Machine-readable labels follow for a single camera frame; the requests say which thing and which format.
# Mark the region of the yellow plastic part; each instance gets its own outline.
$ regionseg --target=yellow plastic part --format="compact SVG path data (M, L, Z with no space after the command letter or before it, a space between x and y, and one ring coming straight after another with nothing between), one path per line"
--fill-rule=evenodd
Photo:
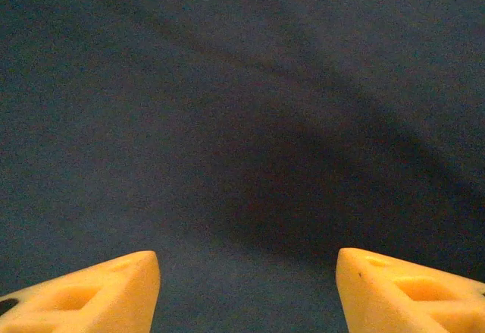
M485 333L485 284L344 248L336 282L350 333Z
M131 253L0 297L0 333L149 333L159 288L155 253Z

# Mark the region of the black mark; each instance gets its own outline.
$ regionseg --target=black mark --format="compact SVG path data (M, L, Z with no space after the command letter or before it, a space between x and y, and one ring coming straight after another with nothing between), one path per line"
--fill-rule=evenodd
M0 316L5 314L8 310L12 309L19 303L17 299L7 299L0 301Z

